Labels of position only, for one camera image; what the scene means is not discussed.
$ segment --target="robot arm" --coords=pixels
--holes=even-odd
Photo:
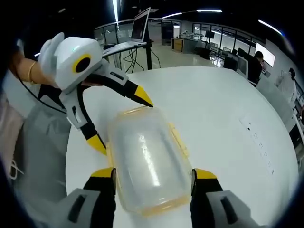
[[[71,124],[82,131],[89,145],[106,154],[105,144],[86,112],[81,83],[86,80],[104,85],[149,107],[153,107],[153,103],[143,88],[131,82],[125,72],[112,67],[102,56],[103,49],[96,40],[64,39],[64,34],[59,33],[42,46],[39,63],[42,72],[52,75],[61,89],[59,99]]]

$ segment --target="window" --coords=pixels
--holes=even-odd
[[[128,24],[119,24],[117,28],[117,37],[119,43],[124,43],[126,41],[131,40],[133,30],[133,23]]]
[[[181,23],[174,22],[173,23],[173,37],[178,38],[180,35]]]
[[[218,48],[220,48],[220,38],[222,36],[222,27],[212,26],[211,27],[211,32],[214,32],[214,38],[210,39],[210,42],[217,44]]]
[[[193,24],[193,33],[196,35],[193,38],[199,40],[200,38],[200,24]]]
[[[116,37],[115,26],[116,25],[109,25],[104,28],[105,29],[104,35],[105,35],[107,44],[117,44],[118,43],[118,40]]]
[[[250,52],[249,52],[250,55],[255,56],[256,46],[257,46],[257,40],[252,38],[251,48],[250,48]]]
[[[94,38],[98,41],[99,45],[104,45],[105,44],[104,29],[99,28],[94,30]]]
[[[233,50],[234,39],[235,39],[235,31],[232,29],[223,28],[223,39],[222,39],[221,49],[228,48],[230,50]]]
[[[239,48],[243,49],[246,53],[249,53],[251,37],[247,34],[237,32],[236,34],[236,44],[234,49],[238,50]]]
[[[203,36],[202,41],[209,41],[209,38],[206,38],[206,31],[210,31],[210,25],[201,25],[200,34]]]

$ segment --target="white round table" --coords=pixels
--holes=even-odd
[[[232,70],[200,66],[149,70],[129,77],[174,124],[193,168],[214,173],[224,190],[250,207],[258,224],[277,218],[297,184],[295,151],[278,114],[247,80]],[[84,103],[105,142],[108,123],[118,112],[140,106],[106,87],[85,90]],[[248,122],[258,131],[267,159],[250,135]],[[108,167],[107,157],[91,148],[73,126],[66,155],[67,194],[82,188],[94,171]],[[122,209],[118,195],[115,200],[114,227],[137,226],[140,218]],[[192,227],[189,205],[151,220],[150,227]]]

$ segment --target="floor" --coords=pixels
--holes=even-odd
[[[183,54],[181,52],[172,50],[171,46],[164,46],[158,43],[153,43],[152,52],[157,55],[157,57],[160,60],[160,64],[158,62],[157,57],[151,53],[152,56],[152,68],[158,69],[165,68],[165,67],[181,67],[181,66],[206,66],[206,67],[217,67],[219,66],[219,62],[207,60],[204,58],[201,58],[199,55],[196,54]],[[125,58],[129,55],[129,51],[122,52],[121,58]],[[109,57],[110,63],[114,63],[113,57]],[[147,70],[147,59],[146,59],[146,50],[143,48],[139,48],[137,50],[137,58],[136,62],[138,62],[145,70]],[[130,62],[127,62],[125,60],[122,61],[122,70],[127,71],[127,69],[130,66]],[[132,72],[133,67],[131,67],[127,73]],[[136,64],[134,66],[133,72],[140,72],[143,71],[143,69]]]

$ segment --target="person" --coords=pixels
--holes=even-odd
[[[295,70],[290,68],[288,73],[283,73],[275,82],[288,103],[294,107],[296,99]]]
[[[258,84],[260,80],[260,75],[262,72],[262,63],[263,63],[263,53],[257,51],[254,57],[250,57],[248,60],[248,80]]]

